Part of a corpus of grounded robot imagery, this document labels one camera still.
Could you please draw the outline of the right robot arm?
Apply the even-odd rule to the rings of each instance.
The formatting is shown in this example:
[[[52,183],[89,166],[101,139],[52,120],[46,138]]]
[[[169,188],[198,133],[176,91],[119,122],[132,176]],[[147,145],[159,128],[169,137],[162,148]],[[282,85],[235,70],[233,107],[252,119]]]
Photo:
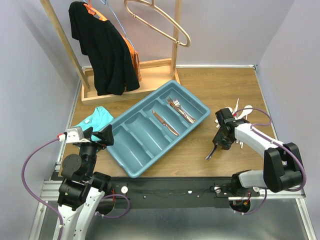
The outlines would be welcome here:
[[[263,158],[262,170],[245,170],[232,175],[230,191],[241,196],[249,188],[257,187],[273,193],[296,192],[304,188],[307,176],[298,146],[283,143],[256,128],[256,124],[235,118],[228,109],[215,113],[219,129],[212,142],[214,147],[229,150],[235,141],[243,142]]]

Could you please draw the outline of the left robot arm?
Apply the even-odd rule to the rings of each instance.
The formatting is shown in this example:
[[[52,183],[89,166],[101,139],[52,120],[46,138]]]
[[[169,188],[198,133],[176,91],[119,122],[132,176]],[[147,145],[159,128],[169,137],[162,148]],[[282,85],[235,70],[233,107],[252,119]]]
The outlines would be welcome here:
[[[58,220],[54,237],[58,240],[83,240],[100,200],[111,192],[111,177],[94,171],[97,152],[114,144],[112,125],[102,131],[92,127],[73,127],[58,135],[61,142],[79,147],[62,161]]]

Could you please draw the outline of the dark copper fork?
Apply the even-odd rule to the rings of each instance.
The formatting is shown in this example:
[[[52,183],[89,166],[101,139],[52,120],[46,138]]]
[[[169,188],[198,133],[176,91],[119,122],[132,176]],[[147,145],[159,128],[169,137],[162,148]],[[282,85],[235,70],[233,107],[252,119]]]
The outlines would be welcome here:
[[[188,123],[193,124],[196,122],[189,114],[187,114],[179,105],[175,104],[170,98],[167,99],[168,104],[177,111]]]

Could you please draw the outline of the copper knife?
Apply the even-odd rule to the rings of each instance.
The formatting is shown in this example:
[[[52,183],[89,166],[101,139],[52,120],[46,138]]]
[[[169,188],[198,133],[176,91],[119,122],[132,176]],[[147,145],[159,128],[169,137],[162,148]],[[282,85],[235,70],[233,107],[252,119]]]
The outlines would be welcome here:
[[[168,124],[159,114],[157,114],[153,109],[151,110],[152,114],[156,117],[156,119],[165,127],[167,127],[167,129],[174,134],[175,136],[179,136],[180,134],[170,125]]]

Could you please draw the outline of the silver fork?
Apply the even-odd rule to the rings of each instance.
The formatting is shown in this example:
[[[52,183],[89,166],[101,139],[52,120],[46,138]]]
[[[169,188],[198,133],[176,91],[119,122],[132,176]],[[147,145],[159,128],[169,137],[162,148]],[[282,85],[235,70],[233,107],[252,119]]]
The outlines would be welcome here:
[[[196,119],[193,118],[191,115],[189,115],[181,106],[180,102],[175,99],[173,100],[173,104],[175,106],[175,108],[178,110],[178,112],[180,114],[182,114],[182,116],[191,124],[194,124],[196,122]]]

